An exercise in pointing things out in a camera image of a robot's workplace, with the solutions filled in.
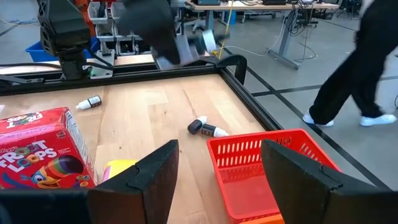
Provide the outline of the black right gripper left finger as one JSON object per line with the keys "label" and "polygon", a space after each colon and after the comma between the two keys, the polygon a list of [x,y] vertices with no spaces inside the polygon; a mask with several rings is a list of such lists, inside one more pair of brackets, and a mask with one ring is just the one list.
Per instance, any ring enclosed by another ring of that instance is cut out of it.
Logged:
{"label": "black right gripper left finger", "polygon": [[179,148],[170,140],[88,193],[91,223],[167,223],[178,176]]}

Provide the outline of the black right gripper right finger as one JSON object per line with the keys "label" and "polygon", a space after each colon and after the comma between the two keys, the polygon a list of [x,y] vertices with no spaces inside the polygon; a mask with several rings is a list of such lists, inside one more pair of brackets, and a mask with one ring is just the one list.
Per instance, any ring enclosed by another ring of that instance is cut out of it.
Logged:
{"label": "black right gripper right finger", "polygon": [[382,190],[275,141],[263,140],[266,178],[286,223],[386,221]]}

